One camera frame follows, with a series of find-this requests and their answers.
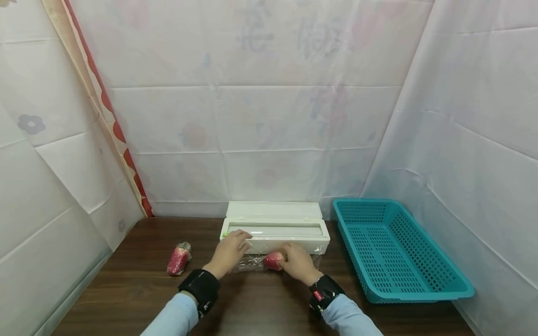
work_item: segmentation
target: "hand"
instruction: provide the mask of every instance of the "hand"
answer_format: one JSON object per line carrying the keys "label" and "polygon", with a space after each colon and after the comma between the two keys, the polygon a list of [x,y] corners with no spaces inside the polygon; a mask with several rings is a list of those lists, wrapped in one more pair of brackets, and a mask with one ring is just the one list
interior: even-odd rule
{"label": "hand", "polygon": [[250,247],[250,244],[245,242],[245,239],[249,238],[252,238],[252,235],[243,230],[230,232],[218,243],[213,258],[202,269],[213,274],[215,278],[222,279],[224,275],[233,270]]}
{"label": "hand", "polygon": [[310,287],[323,276],[323,273],[314,267],[312,257],[301,246],[287,242],[282,245],[282,249],[286,252],[287,261],[281,260],[278,265],[293,278]]}

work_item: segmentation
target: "black wristband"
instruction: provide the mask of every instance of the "black wristband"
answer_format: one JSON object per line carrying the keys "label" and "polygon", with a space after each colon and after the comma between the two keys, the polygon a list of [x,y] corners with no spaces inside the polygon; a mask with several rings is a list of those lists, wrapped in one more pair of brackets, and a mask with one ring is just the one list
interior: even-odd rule
{"label": "black wristband", "polygon": [[210,272],[204,269],[195,269],[178,286],[179,291],[191,293],[198,301],[198,318],[209,312],[218,299],[218,290],[221,283]]}
{"label": "black wristband", "polygon": [[338,295],[345,294],[344,290],[328,275],[320,277],[308,289],[313,294],[310,299],[310,307],[319,316]]}

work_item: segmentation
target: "blue basket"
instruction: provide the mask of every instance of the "blue basket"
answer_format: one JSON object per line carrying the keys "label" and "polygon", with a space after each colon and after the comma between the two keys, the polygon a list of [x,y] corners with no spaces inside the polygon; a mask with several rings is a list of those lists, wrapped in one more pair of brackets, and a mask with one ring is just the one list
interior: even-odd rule
{"label": "blue basket", "polygon": [[341,198],[333,205],[368,301],[425,303],[475,294],[461,271],[400,203]]}

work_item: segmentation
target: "red apple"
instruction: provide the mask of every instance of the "red apple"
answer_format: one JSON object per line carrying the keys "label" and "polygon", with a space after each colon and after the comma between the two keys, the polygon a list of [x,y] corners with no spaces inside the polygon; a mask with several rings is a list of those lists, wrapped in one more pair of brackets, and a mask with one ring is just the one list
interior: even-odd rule
{"label": "red apple", "polygon": [[284,256],[280,252],[267,254],[264,258],[264,267],[267,269],[282,270],[282,267],[278,265],[279,261],[282,260],[284,260]]}
{"label": "red apple", "polygon": [[187,265],[187,262],[190,260],[190,245],[183,245],[183,247],[187,248],[180,247],[181,245],[183,244],[179,244],[174,251],[172,251],[168,267],[166,268],[166,273],[169,275],[181,275],[185,269],[185,265]]}

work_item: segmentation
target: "white plastic box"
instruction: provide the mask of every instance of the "white plastic box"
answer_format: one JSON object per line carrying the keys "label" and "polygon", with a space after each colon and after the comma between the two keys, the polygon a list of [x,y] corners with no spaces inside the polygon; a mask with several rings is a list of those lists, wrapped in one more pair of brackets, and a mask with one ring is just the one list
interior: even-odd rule
{"label": "white plastic box", "polygon": [[288,241],[325,254],[331,240],[317,203],[229,202],[221,240],[239,229],[253,236],[247,254],[268,254]]}

